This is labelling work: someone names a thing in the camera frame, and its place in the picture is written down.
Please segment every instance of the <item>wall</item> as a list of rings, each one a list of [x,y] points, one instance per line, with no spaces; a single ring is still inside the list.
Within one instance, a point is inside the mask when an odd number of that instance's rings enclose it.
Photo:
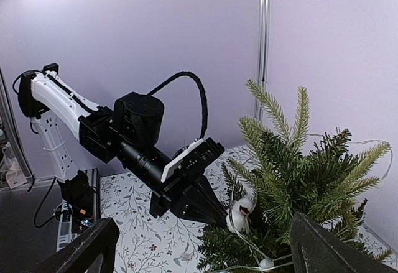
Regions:
[[[226,147],[242,144],[236,126],[252,114],[244,83],[256,76],[259,0],[0,0],[0,65],[8,87],[25,70],[60,65],[76,91],[113,108],[130,91],[147,93],[172,74],[188,70],[205,85],[208,137]],[[172,155],[200,132],[200,99],[188,78],[157,95],[165,103],[158,148]],[[12,95],[25,152],[38,177],[52,175],[41,140]],[[81,168],[121,172],[61,133]]]
[[[397,27],[398,0],[271,0],[267,89],[291,123],[297,87],[306,86],[312,132],[348,127],[353,141],[385,139],[396,152]],[[388,162],[383,158],[372,174],[381,177]],[[363,196],[366,224],[395,250],[397,169],[395,160],[380,189]]]

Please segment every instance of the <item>vertical metal bar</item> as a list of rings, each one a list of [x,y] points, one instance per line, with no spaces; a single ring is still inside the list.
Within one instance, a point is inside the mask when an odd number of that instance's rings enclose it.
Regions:
[[[14,120],[14,114],[12,113],[11,103],[9,101],[8,92],[4,77],[0,71],[0,117],[6,129],[7,138],[11,144],[12,150],[14,151],[15,157],[18,160],[19,167],[22,173],[25,175],[27,181],[32,185],[34,182],[34,175],[26,156],[22,150],[22,144],[18,135],[18,130]]]
[[[263,87],[267,83],[268,68],[268,43],[269,43],[269,0],[260,0],[259,11],[259,64],[257,82]],[[262,121],[262,109],[258,100],[254,105],[254,118]]]

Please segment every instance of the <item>patterned tablecloth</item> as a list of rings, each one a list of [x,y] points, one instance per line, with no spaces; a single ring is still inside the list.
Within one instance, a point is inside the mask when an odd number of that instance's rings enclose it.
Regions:
[[[220,200],[225,200],[221,164],[228,157],[241,162],[250,158],[246,146],[227,150],[205,175]],[[116,273],[196,273],[200,258],[198,236],[203,224],[181,220],[170,212],[155,219],[149,214],[150,190],[132,173],[101,178],[101,216],[112,217],[120,229],[116,248]],[[362,237],[374,251],[383,247],[365,229]],[[394,256],[389,260],[397,266]]]

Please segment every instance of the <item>robotic arm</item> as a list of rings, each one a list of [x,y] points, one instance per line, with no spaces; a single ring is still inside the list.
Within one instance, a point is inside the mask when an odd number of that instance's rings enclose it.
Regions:
[[[152,190],[153,217],[171,210],[179,218],[226,225],[225,208],[203,175],[224,152],[221,144],[199,139],[171,160],[154,146],[164,113],[159,99],[132,92],[117,99],[112,111],[71,89],[58,76],[58,69],[53,63],[42,71],[22,74],[18,102],[51,153],[62,197],[74,212],[90,214],[93,190],[68,156],[58,119],[88,152],[106,163],[118,158]]]

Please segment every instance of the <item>artificial christmas tree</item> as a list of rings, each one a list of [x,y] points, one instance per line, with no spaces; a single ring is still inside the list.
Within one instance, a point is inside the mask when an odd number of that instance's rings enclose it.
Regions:
[[[309,137],[310,118],[306,89],[298,89],[291,129],[282,108],[270,93],[251,80],[247,86],[259,100],[274,130],[253,118],[242,117],[239,126],[252,151],[251,162],[256,164],[249,170],[245,164],[229,159],[223,166],[223,174],[229,199],[233,197],[236,201],[246,197],[250,188],[256,193],[256,205],[248,215],[248,231],[242,233],[259,251],[228,228],[205,226],[203,243],[199,247],[203,258],[198,268],[213,271],[238,265],[258,267],[264,255],[272,259],[289,255],[289,226],[295,212],[308,215],[363,253],[379,261],[387,258],[390,250],[375,256],[358,239],[358,226],[363,223],[367,200],[358,204],[356,196],[379,183],[379,178],[366,175],[377,159],[390,150],[389,144],[380,142],[352,155],[348,152],[349,130],[337,129],[335,135],[322,135],[322,139],[314,143],[314,149],[304,155],[302,147]],[[229,271],[252,272],[243,268]],[[294,268],[290,265],[273,272],[294,272]]]

